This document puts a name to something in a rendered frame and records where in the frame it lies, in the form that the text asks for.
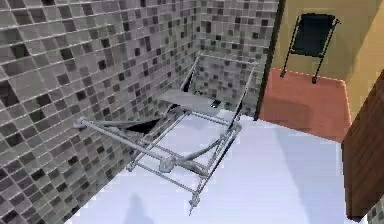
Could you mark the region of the brown wooden door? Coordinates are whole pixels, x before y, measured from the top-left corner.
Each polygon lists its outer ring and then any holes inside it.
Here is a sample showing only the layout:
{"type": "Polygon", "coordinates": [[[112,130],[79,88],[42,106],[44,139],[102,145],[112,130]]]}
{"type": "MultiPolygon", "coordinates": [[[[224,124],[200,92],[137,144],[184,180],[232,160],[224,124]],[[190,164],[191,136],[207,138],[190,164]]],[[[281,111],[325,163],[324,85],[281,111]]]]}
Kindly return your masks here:
{"type": "Polygon", "coordinates": [[[358,222],[384,195],[384,69],[341,148],[346,215],[358,222]]]}

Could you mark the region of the black folding chair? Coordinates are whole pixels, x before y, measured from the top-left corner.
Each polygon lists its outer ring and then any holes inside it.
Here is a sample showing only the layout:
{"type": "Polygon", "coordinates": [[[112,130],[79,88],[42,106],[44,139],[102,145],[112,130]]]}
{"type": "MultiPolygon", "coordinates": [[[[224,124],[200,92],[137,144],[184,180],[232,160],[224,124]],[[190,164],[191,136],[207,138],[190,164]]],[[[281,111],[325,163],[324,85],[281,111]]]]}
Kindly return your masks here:
{"type": "Polygon", "coordinates": [[[314,57],[320,59],[312,77],[312,83],[316,84],[330,40],[338,24],[340,20],[334,15],[304,13],[298,16],[280,77],[284,78],[287,73],[286,68],[291,54],[314,57]]]}

